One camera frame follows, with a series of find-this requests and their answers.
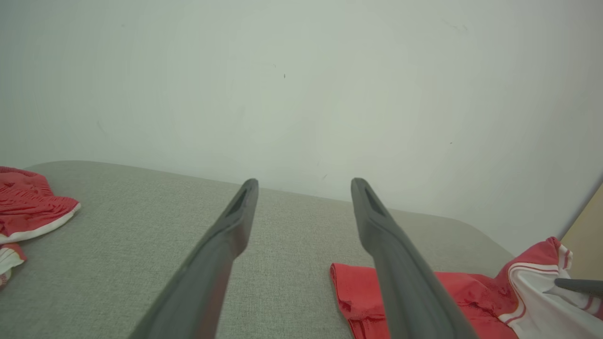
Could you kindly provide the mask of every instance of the clothing item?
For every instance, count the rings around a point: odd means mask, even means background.
[[[0,287],[26,260],[15,242],[59,228],[80,207],[77,200],[55,197],[44,176],[0,166]]]
[[[17,244],[0,245],[0,289],[11,276],[11,269],[21,265],[27,258]]]
[[[480,338],[603,338],[601,300],[554,285],[572,252],[556,238],[530,247],[494,278],[436,272]],[[374,269],[332,264],[339,309],[356,339],[389,338]]]

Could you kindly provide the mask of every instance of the red fabric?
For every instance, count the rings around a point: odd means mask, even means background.
[[[560,246],[561,243],[554,237],[533,245],[508,262],[494,279],[467,273],[435,272],[435,275],[480,338],[516,339],[515,332],[498,319],[502,314],[513,313],[519,304],[509,282],[508,271],[516,263],[567,268],[570,252],[567,251],[560,258]],[[332,264],[330,276],[335,285],[339,309],[350,323],[354,337],[389,338],[376,271],[368,267]],[[603,304],[595,317],[603,319]]]
[[[347,319],[356,339],[389,339],[377,272],[374,268],[332,264],[331,279],[335,285],[339,310]],[[476,285],[465,273],[436,273],[452,291],[470,290]],[[456,300],[461,311],[480,338],[517,339],[511,328],[492,313],[468,300]]]
[[[374,268],[332,264],[339,310],[356,339],[389,338],[385,308]]]
[[[0,233],[35,230],[71,212],[78,201],[55,197],[46,178],[0,166]]]

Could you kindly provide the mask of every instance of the red cloth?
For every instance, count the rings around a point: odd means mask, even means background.
[[[330,275],[335,285],[339,310],[350,324],[354,337],[389,339],[390,332],[375,269],[332,264]],[[453,297],[458,297],[455,298],[457,305],[480,338],[517,339],[515,332],[495,315],[471,302],[472,299],[478,299],[478,296],[470,295],[470,290],[477,283],[472,281],[469,274],[436,272],[436,276],[449,292],[455,293]]]
[[[0,166],[0,244],[48,233],[78,207],[75,199],[55,197],[44,176]]]
[[[571,266],[571,261],[571,251],[565,248],[559,240],[550,237],[546,241],[530,247],[507,263],[495,278],[467,273],[435,272],[435,275],[480,338],[516,339],[517,334],[509,326],[517,327],[523,338],[526,338],[533,336],[532,334],[537,335],[542,326],[549,326],[551,320],[543,322],[541,318],[535,318],[534,315],[528,316],[530,312],[526,312],[526,310],[529,307],[534,314],[539,314],[542,307],[548,306],[542,306],[534,301],[531,305],[525,305],[523,300],[518,299],[517,289],[523,288],[523,291],[526,291],[526,287],[519,286],[520,282],[513,279],[526,279],[526,277],[517,276],[515,273],[523,270],[548,275],[560,272],[566,274],[566,270]],[[368,267],[332,264],[330,276],[335,285],[339,309],[350,323],[355,338],[389,338],[376,271]],[[556,276],[552,276],[550,281],[552,282]],[[545,290],[550,290],[553,286],[546,287]],[[583,306],[570,305],[567,307],[577,307],[603,319],[603,303],[598,300],[595,303],[593,297],[586,297],[583,301],[585,303]],[[586,312],[579,313],[581,316],[590,317]],[[519,323],[519,320],[526,318],[530,318],[529,321]],[[568,326],[574,326],[577,332],[582,326],[580,319],[572,323],[568,322],[568,318],[569,316],[563,314],[560,319],[566,321]]]

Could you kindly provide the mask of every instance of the white wall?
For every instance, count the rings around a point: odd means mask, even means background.
[[[603,171],[599,0],[0,1],[4,165],[364,177],[515,254]]]

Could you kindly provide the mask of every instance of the fabric texture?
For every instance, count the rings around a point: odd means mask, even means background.
[[[601,300],[554,284],[555,278],[569,278],[571,266],[572,252],[551,237],[504,265],[494,279],[435,275],[480,338],[603,338]],[[389,338],[375,270],[332,264],[330,276],[355,338]]]
[[[11,269],[23,264],[27,257],[17,244],[0,245],[0,289],[2,289],[10,279]]]
[[[347,319],[356,339],[389,339],[385,308],[381,298],[377,272],[370,267],[332,264],[330,276],[335,286],[339,310]],[[444,287],[470,293],[467,273],[436,272]],[[482,339],[517,339],[511,328],[495,315],[476,305],[478,296],[452,295],[460,310],[467,317],[477,335]]]
[[[27,265],[16,267],[0,292],[5,338],[126,339],[240,186],[95,162],[27,170],[85,208],[56,231],[21,243]],[[434,270],[493,276],[513,258],[462,222],[390,213]],[[324,272],[332,262],[373,266],[352,204],[260,189],[217,338],[352,338]]]
[[[15,242],[55,230],[79,208],[72,198],[55,197],[44,176],[0,166],[0,288],[26,260]]]

